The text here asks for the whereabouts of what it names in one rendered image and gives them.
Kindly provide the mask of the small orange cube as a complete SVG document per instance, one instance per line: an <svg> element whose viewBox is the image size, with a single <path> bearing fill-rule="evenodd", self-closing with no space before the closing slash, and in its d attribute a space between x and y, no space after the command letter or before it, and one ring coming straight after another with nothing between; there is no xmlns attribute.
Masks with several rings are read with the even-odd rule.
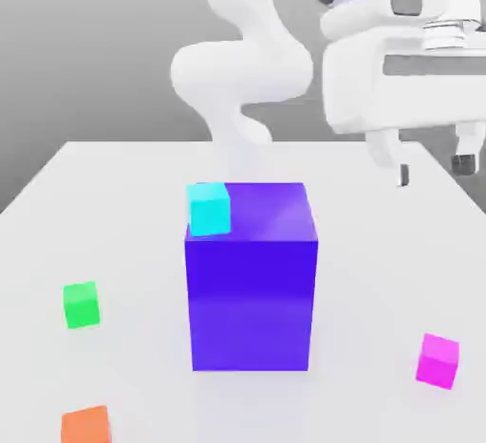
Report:
<svg viewBox="0 0 486 443"><path fill-rule="evenodd" d="M63 414L61 443L112 443L105 405Z"/></svg>

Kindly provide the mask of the small magenta cube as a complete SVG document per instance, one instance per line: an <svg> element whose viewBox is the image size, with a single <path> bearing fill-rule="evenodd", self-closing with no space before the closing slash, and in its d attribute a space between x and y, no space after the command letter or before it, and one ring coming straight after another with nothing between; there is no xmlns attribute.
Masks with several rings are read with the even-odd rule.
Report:
<svg viewBox="0 0 486 443"><path fill-rule="evenodd" d="M416 380L451 390L459 362L459 343L426 333L421 343Z"/></svg>

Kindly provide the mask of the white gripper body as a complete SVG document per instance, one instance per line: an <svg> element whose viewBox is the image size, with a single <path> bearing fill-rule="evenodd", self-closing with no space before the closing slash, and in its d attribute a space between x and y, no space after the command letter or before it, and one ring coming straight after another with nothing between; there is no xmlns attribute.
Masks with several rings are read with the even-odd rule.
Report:
<svg viewBox="0 0 486 443"><path fill-rule="evenodd" d="M338 134L486 120L486 35L425 51L419 35L354 35L326 49L323 95Z"/></svg>

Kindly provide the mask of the large blue box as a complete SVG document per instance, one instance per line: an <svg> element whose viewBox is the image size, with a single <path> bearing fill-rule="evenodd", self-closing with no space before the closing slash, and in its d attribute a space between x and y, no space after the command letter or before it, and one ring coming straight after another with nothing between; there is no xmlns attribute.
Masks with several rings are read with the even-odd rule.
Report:
<svg viewBox="0 0 486 443"><path fill-rule="evenodd" d="M226 188L231 231L184 239L193 368L306 371L319 246L306 187Z"/></svg>

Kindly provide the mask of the small cyan cube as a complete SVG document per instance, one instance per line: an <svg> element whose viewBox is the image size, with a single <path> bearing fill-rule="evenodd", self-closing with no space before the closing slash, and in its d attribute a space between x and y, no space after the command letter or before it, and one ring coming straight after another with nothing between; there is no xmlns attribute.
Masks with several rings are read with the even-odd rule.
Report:
<svg viewBox="0 0 486 443"><path fill-rule="evenodd" d="M188 224L193 237L231 231L231 199L223 182L203 182L186 187Z"/></svg>

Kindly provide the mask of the small green cube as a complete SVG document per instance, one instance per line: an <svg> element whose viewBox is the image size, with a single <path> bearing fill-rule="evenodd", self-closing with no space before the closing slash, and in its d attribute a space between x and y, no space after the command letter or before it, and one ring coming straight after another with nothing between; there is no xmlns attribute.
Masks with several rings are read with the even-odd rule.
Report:
<svg viewBox="0 0 486 443"><path fill-rule="evenodd" d="M64 286L63 305L69 329L96 325L101 321L98 292L93 281Z"/></svg>

